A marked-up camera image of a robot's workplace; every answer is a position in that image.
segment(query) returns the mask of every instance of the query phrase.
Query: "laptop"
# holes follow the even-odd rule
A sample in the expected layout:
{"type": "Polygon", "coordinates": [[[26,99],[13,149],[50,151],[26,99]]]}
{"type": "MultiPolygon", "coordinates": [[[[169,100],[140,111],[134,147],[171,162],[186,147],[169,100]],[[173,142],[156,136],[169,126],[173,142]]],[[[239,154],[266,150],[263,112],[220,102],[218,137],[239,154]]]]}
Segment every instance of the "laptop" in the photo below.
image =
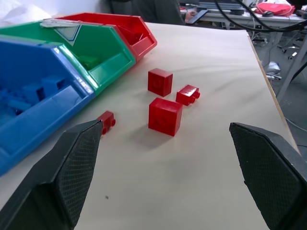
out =
{"type": "MultiPolygon", "coordinates": [[[[218,0],[222,10],[244,10],[244,8],[236,0],[218,0]]],[[[202,0],[197,8],[201,9],[217,9],[214,0],[202,0]]]]}

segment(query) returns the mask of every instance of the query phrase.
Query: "plastic storage bin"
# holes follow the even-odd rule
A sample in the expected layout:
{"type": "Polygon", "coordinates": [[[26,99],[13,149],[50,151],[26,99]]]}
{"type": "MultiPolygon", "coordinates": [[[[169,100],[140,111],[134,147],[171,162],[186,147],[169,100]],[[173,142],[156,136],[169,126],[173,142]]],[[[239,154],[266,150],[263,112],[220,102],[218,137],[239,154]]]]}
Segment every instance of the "plastic storage bin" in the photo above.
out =
{"type": "Polygon", "coordinates": [[[45,28],[41,22],[1,28],[0,35],[63,43],[73,54],[66,57],[79,73],[87,72],[86,80],[96,94],[135,64],[135,57],[112,26],[71,23],[71,27],[45,28]]]}
{"type": "Polygon", "coordinates": [[[139,61],[157,45],[157,40],[139,16],[127,16],[106,13],[79,13],[59,17],[58,19],[115,25],[118,34],[139,61]]]}
{"type": "Polygon", "coordinates": [[[0,175],[95,97],[61,46],[0,35],[0,175]]]}

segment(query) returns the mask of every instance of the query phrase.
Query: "red 1x2 lego brick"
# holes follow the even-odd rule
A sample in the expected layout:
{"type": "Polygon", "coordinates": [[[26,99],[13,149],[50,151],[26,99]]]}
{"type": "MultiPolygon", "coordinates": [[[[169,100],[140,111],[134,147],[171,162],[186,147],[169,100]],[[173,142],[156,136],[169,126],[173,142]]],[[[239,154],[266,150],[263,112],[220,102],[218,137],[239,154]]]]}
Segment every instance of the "red 1x2 lego brick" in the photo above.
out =
{"type": "Polygon", "coordinates": [[[149,105],[148,127],[174,136],[180,128],[182,104],[156,98],[149,105]]]}
{"type": "Polygon", "coordinates": [[[105,111],[97,120],[101,120],[103,124],[103,128],[101,130],[101,135],[104,135],[109,131],[111,127],[113,127],[116,123],[114,119],[114,114],[110,111],[105,111]]]}
{"type": "Polygon", "coordinates": [[[186,85],[177,92],[176,102],[184,104],[186,106],[194,103],[196,99],[198,99],[201,95],[199,90],[199,88],[196,88],[194,86],[186,85]]]}

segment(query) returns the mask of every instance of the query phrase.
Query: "green plastic bin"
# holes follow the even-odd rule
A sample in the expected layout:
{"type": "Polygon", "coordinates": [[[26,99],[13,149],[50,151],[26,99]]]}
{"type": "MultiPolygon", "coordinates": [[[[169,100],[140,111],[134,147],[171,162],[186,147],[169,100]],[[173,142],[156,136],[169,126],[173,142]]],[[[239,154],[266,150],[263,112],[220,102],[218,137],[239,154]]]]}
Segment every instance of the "green plastic bin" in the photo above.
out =
{"type": "Polygon", "coordinates": [[[135,57],[112,26],[75,23],[45,28],[41,22],[0,28],[0,34],[63,43],[62,52],[96,95],[135,64],[135,57]]]}

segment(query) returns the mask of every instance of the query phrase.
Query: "bin label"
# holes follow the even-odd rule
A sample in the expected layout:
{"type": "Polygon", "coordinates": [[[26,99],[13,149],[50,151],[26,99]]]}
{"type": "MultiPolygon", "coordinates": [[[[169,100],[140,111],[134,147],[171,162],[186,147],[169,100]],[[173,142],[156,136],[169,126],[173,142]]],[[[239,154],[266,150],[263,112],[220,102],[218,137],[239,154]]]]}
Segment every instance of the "bin label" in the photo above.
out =
{"type": "Polygon", "coordinates": [[[78,23],[59,19],[45,19],[40,25],[45,28],[54,28],[55,32],[57,32],[71,46],[74,45],[81,28],[81,25],[78,23]]]}
{"type": "Polygon", "coordinates": [[[81,28],[81,25],[78,24],[77,26],[74,26],[74,27],[58,27],[55,29],[55,31],[62,38],[64,38],[71,46],[73,46],[78,37],[80,28],[81,28]]]}

